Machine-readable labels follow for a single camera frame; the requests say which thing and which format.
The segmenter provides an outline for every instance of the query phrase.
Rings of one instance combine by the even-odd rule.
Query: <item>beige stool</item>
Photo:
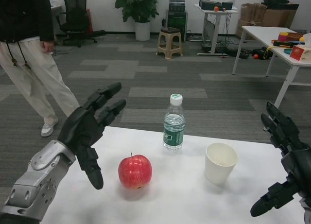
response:
[[[179,40],[179,46],[173,43],[173,38],[177,36]],[[161,38],[166,38],[166,44],[161,45]],[[165,59],[171,59],[172,54],[179,53],[180,56],[183,55],[182,46],[181,46],[181,34],[180,30],[177,28],[169,27],[162,28],[159,34],[159,39],[157,41],[157,52],[163,52],[165,55]]]

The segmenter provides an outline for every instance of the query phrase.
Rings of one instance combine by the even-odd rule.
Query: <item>office chair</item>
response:
[[[60,14],[66,14],[66,23],[60,23],[60,14],[56,16],[59,28],[69,37],[63,40],[63,45],[67,41],[76,39],[78,48],[81,47],[80,40],[90,39],[94,43],[97,41],[90,37],[88,33],[89,19],[86,15],[86,0],[64,0],[66,6],[66,12]]]

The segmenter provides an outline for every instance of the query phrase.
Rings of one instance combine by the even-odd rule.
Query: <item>paper cup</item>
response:
[[[237,162],[238,154],[231,146],[211,144],[205,152],[205,177],[213,184],[223,184]]]

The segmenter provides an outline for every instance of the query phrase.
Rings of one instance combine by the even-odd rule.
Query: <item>green leaves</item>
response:
[[[159,13],[156,11],[157,0],[116,0],[115,7],[123,8],[123,21],[132,17],[136,22],[148,22],[149,17],[155,18]]]

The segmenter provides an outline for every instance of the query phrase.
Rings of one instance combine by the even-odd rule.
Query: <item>water bottle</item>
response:
[[[171,104],[164,117],[164,146],[169,150],[179,150],[183,145],[185,117],[181,106],[183,96],[171,95]]]

